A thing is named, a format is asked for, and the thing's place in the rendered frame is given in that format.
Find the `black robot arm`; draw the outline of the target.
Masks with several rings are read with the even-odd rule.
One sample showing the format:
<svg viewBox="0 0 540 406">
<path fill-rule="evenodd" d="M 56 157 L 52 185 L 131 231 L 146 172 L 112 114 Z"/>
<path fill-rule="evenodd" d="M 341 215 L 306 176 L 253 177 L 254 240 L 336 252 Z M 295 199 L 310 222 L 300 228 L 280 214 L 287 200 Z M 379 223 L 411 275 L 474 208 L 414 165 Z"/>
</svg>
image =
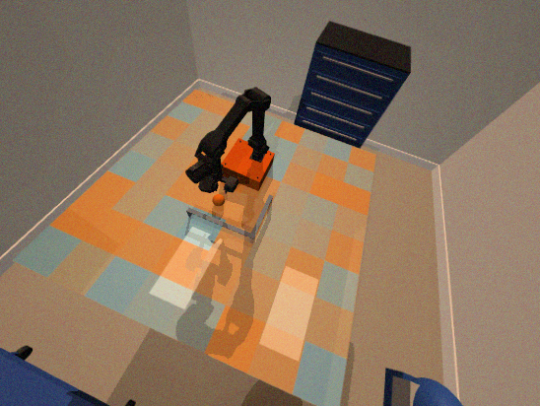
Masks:
<svg viewBox="0 0 540 406">
<path fill-rule="evenodd" d="M 198 188 L 202 192 L 217 191 L 218 179 L 213 174 L 208 174 L 210 171 L 218 171 L 221 168 L 221 156 L 227 148 L 227 140 L 250 111 L 252 111 L 252 136 L 247 140 L 247 145 L 253 148 L 250 158 L 259 163 L 262 162 L 270 148 L 263 136 L 265 111 L 270 104 L 271 97 L 257 87 L 244 90 L 243 94 L 237 96 L 235 104 L 218 127 L 201 139 L 194 155 L 198 162 L 188 168 L 185 173 L 195 184 L 200 181 Z M 206 155 L 204 156 L 201 152 Z"/>
</svg>

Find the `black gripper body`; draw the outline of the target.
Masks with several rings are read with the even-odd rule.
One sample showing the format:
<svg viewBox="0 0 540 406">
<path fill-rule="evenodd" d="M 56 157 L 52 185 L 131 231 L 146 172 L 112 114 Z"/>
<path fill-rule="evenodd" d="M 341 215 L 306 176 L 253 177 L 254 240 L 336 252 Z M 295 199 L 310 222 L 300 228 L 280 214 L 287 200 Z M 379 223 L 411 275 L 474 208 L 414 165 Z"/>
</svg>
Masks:
<svg viewBox="0 0 540 406">
<path fill-rule="evenodd" d="M 218 171 L 210 171 L 208 175 L 213 174 L 220 182 L 223 182 L 225 184 L 224 189 L 233 193 L 236 190 L 236 187 L 239 184 L 238 178 L 235 178 L 233 176 L 230 176 L 229 178 L 226 178 L 223 176 L 224 172 L 222 171 L 223 165 Z"/>
</svg>

